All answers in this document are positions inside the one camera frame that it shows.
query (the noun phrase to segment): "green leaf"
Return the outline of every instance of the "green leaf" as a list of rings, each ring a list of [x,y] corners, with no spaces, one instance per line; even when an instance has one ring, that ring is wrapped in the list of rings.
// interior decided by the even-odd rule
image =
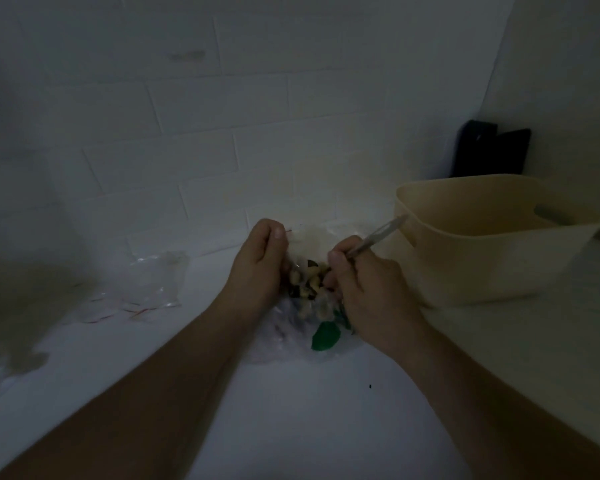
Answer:
[[[322,352],[332,348],[340,339],[340,329],[334,322],[322,322],[313,334],[311,350]]]

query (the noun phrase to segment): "yellow plastic bin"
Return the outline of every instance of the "yellow plastic bin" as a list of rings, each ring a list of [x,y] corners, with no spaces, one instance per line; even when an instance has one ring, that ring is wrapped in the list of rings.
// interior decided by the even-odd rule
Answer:
[[[600,229],[600,212],[521,175],[412,182],[395,197],[410,286],[433,307],[540,291]]]

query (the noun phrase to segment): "person's left arm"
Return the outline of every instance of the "person's left arm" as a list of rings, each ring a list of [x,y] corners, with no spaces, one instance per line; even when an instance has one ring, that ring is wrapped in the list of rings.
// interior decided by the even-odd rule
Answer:
[[[258,222],[211,306],[17,457],[0,480],[172,477],[223,366],[277,297],[287,246],[282,224]]]

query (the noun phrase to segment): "person's right hand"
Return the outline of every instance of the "person's right hand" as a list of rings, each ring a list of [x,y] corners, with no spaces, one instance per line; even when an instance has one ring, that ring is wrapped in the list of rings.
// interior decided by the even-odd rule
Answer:
[[[352,235],[329,252],[332,268],[324,281],[342,293],[347,316],[356,333],[368,344],[396,358],[409,338],[424,324],[400,266],[367,250],[348,261],[345,253],[361,242]]]

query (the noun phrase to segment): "white brick wall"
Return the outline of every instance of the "white brick wall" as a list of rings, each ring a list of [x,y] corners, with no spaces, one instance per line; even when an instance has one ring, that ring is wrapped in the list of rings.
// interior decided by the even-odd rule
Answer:
[[[384,215],[448,173],[511,3],[0,0],[0,257]]]

